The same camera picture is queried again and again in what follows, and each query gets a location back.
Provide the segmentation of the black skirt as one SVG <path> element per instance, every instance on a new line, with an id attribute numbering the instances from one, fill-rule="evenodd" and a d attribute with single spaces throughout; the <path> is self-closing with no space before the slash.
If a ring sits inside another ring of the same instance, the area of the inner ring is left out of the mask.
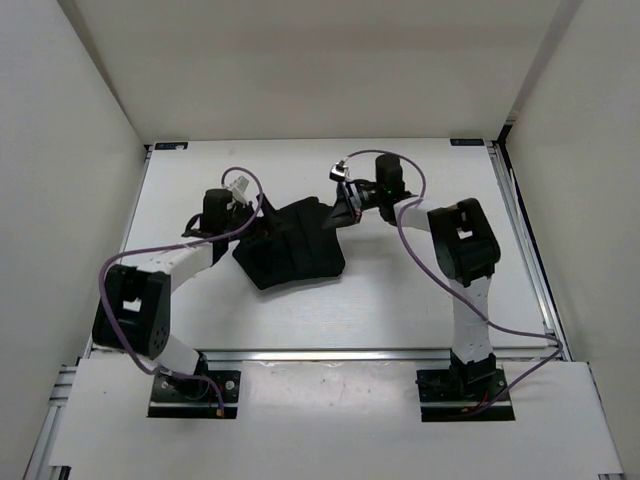
<path id="1" fill-rule="evenodd" d="M 281 240 L 242 238 L 233 258 L 260 290 L 294 281 L 336 278 L 346 261 L 335 229 L 323 229 L 331 207 L 311 196 L 280 209 L 287 229 Z"/>

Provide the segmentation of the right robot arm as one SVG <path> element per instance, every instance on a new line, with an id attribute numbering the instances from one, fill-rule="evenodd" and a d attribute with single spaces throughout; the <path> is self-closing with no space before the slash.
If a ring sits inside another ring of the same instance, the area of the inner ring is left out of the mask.
<path id="1" fill-rule="evenodd" d="M 475 198 L 441 207 L 407 190 L 403 156 L 378 150 L 375 179 L 351 179 L 345 159 L 334 164 L 329 178 L 337 183 L 336 201 L 324 222 L 326 228 L 356 225 L 365 211 L 376 209 L 398 230 L 404 227 L 431 235 L 443 283 L 454 298 L 453 343 L 449 387 L 460 399 L 477 396 L 496 371 L 489 339 L 488 293 L 501 251 L 487 217 Z"/>

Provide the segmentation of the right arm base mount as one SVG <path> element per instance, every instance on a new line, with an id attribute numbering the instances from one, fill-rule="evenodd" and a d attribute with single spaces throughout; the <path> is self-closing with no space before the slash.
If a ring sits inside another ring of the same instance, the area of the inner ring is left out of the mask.
<path id="1" fill-rule="evenodd" d="M 416 371 L 422 423 L 447 422 L 511 422 L 515 413 L 509 394 L 504 394 L 486 410 L 507 386 L 503 369 L 480 386 L 463 393 L 454 385 L 448 370 L 422 369 Z"/>

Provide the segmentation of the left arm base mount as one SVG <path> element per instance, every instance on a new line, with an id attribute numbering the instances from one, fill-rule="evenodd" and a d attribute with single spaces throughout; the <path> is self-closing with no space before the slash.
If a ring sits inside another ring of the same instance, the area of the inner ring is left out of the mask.
<path id="1" fill-rule="evenodd" d="M 152 383 L 147 417 L 156 419 L 209 419 L 233 420 L 237 418 L 241 392 L 239 369 L 213 369 L 202 372 L 212 380 L 221 393 L 222 407 L 214 389 L 207 381 L 179 380 L 159 374 Z"/>

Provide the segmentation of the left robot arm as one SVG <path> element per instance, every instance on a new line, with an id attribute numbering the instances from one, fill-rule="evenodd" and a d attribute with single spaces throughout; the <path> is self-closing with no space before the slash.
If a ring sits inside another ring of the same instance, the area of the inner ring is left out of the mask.
<path id="1" fill-rule="evenodd" d="M 266 239 L 277 226 L 276 210 L 264 194 L 252 202 L 239 187 L 208 190 L 202 211 L 186 224 L 185 243 L 131 251 L 131 256 L 155 255 L 139 265 L 107 262 L 100 274 L 93 342 L 128 353 L 151 375 L 174 376 L 186 399 L 202 398 L 210 377 L 202 370 L 201 354 L 171 334 L 171 296 L 213 267 L 231 242 Z"/>

